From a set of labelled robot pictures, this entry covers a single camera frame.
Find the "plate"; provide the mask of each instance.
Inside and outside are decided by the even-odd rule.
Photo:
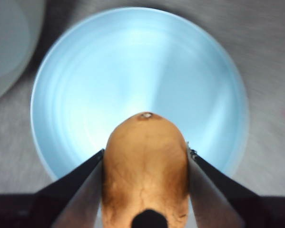
[[[233,174],[248,131],[239,72],[199,26],[150,8],[93,15],[47,53],[31,100],[39,156],[52,178],[60,178],[142,111],[172,121],[200,156]]]

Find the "potato skin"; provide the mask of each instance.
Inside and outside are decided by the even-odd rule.
[[[110,135],[103,157],[104,228],[129,228],[146,209],[182,228],[188,215],[187,145],[169,120],[138,113]]]

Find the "black object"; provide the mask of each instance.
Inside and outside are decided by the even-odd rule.
[[[167,220],[154,210],[145,210],[134,217],[131,228],[167,228]]]
[[[90,179],[102,160],[103,152],[99,151],[68,175],[34,194],[0,195],[0,228],[51,227],[68,208],[71,212],[69,205],[80,197],[78,192],[86,191],[88,184],[92,183]],[[191,155],[243,218],[247,228],[285,228],[285,197],[258,196],[215,169],[194,150]],[[98,199],[94,202],[90,199],[88,203],[96,205]],[[158,223],[161,221],[164,227],[161,215],[154,211],[136,216],[132,227],[138,228],[139,223],[143,225],[152,219]]]

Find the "gray table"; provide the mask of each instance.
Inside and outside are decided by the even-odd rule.
[[[183,16],[214,36],[246,86],[250,132],[234,179],[259,194],[285,195],[285,0],[50,0],[32,61],[0,99],[0,193],[51,182],[32,141],[29,105],[36,70],[57,37],[95,12],[153,7]]]

